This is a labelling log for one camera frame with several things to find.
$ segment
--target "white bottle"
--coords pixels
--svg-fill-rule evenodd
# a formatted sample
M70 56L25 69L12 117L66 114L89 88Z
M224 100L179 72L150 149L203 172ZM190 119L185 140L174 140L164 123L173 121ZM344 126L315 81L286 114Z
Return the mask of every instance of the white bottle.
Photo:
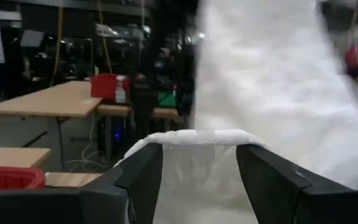
M126 93L123 87L125 79L126 77L124 75L117 76L116 103L126 102Z

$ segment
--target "yellow cable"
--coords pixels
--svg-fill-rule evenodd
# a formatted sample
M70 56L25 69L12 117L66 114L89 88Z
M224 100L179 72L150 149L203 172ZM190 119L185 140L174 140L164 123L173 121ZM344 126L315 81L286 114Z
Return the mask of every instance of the yellow cable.
M53 76L52 76L52 81L50 82L50 86L53 86L53 82L55 81L55 76L56 76L57 68L58 68L58 65L59 65L60 44L61 44L61 41L62 41L62 26L63 26L63 8L59 7L58 21L57 21L57 40L56 40L55 68L53 69Z
M100 21L100 24L103 26L103 13L102 13L102 3L101 3L101 0L98 0L98 12L99 12L99 21ZM106 54L106 58L107 58L107 64L109 65L110 73L112 73L111 65L110 65L110 57L109 57L109 52L108 52L108 49L107 49L107 44L106 44L106 38L105 38L105 36L102 35L102 39L103 39L103 45L104 45L104 53Z

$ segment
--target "red box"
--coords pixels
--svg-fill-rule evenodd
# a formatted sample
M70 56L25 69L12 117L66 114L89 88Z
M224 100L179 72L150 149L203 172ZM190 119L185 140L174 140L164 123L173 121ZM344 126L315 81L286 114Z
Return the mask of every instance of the red box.
M91 96L107 100L116 100L117 76L115 74L100 74L91 78ZM123 89L129 91L129 79L123 81Z
M42 170L17 167L0 167L0 190L41 189L45 187Z

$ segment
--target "floor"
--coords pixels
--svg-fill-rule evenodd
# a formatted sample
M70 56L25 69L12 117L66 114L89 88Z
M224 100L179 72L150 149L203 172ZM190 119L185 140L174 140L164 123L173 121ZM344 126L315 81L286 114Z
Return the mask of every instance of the floor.
M89 136L93 117L90 115L85 119L70 119L62 124L63 147L65 161L81 159L83 149L90 143ZM0 115L0 146L4 147L22 147L38 135L46 131L47 123L45 118L38 117L20 117ZM47 134L38 141L31 144L30 147L48 147ZM93 128L93 144L87 150L87 155L97 151L96 143L96 125ZM99 156L95 155L91 159L97 163L103 163ZM83 167L83 162L67 163L67 170L73 172L97 172L103 170L103 167L87 164ZM53 166L47 161L43 167L45 170Z

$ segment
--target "red crate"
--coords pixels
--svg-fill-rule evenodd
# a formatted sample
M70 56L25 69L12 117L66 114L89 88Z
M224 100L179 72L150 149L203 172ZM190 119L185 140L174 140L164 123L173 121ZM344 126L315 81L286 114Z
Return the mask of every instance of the red crate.
M45 174L31 168L0 167L0 190L41 189L45 187Z
M91 78L91 96L107 100L116 100L117 75L103 73ZM128 93L129 79L123 83L123 89Z

